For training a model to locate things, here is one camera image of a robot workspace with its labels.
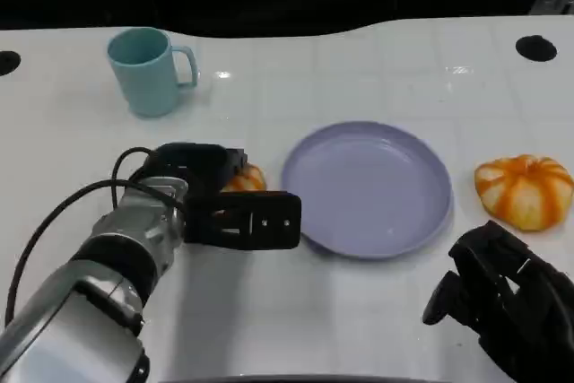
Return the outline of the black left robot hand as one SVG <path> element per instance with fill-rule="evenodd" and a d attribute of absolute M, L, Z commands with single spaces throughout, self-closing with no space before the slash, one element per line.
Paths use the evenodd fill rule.
<path fill-rule="evenodd" d="M 247 167 L 243 149 L 218 144 L 169 143 L 156 148 L 134 178 L 181 178 L 196 194 L 215 195 Z"/>

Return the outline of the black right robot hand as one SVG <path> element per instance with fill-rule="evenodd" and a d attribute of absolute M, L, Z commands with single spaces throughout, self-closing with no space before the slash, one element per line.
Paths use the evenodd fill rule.
<path fill-rule="evenodd" d="M 435 288 L 422 321 L 450 316 L 516 382 L 573 380 L 573 282 L 489 221 L 448 252 L 456 271 Z"/>

